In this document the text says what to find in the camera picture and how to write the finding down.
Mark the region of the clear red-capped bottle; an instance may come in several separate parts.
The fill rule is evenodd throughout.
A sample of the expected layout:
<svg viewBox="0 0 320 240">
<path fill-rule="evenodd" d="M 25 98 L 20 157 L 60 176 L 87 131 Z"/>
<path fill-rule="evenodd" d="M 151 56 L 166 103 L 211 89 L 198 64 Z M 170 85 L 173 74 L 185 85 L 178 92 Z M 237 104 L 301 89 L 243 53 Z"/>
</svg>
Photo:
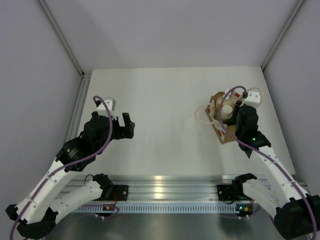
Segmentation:
<svg viewBox="0 0 320 240">
<path fill-rule="evenodd" d="M 233 91 L 231 94 L 231 100 L 233 104 L 236 104 L 238 101 L 242 102 L 242 95 L 236 91 Z"/>
</svg>

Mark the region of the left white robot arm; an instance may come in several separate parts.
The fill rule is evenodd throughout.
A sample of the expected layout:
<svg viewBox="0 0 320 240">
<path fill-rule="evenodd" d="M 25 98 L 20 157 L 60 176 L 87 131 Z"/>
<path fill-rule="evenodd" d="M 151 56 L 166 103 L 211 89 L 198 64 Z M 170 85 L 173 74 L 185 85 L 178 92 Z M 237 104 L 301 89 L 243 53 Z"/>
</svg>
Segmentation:
<svg viewBox="0 0 320 240">
<path fill-rule="evenodd" d="M 79 136 L 65 142 L 49 170 L 20 203 L 10 204 L 5 212 L 14 221 L 12 231 L 25 239 L 39 240 L 48 235 L 69 213 L 93 200 L 107 200 L 114 184 L 100 173 L 82 187 L 59 196 L 63 188 L 87 165 L 96 160 L 112 140 L 132 139 L 135 123 L 122 113 L 124 125 L 118 118 L 108 118 L 94 111 Z"/>
</svg>

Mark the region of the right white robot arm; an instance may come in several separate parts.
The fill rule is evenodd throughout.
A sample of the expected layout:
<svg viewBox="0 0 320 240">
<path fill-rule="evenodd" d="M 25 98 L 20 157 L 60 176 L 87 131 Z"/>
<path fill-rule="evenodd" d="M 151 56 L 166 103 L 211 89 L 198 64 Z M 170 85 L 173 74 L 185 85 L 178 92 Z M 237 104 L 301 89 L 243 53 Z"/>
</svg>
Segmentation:
<svg viewBox="0 0 320 240">
<path fill-rule="evenodd" d="M 280 235 L 291 240 L 320 230 L 320 197 L 311 195 L 285 169 L 270 141 L 258 130 L 257 110 L 244 104 L 239 107 L 235 137 L 239 148 L 262 171 L 271 188 L 265 187 L 252 173 L 237 176 L 233 194 L 253 199 L 272 218 Z"/>
</svg>

